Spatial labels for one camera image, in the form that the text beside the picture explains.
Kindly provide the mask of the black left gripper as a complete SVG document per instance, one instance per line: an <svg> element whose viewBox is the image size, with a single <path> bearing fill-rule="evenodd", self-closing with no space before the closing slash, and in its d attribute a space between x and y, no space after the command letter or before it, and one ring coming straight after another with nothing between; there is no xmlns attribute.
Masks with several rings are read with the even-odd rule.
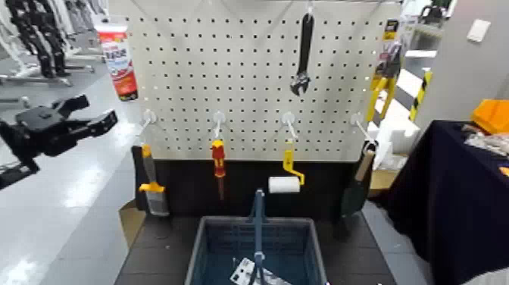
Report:
<svg viewBox="0 0 509 285"><path fill-rule="evenodd" d="M15 155L35 158L60 155L77 145L77 139L106 134L118 122L115 110L98 117L68 119L74 111L89 107L86 95L59 99L52 108L39 106L15 115Z"/></svg>

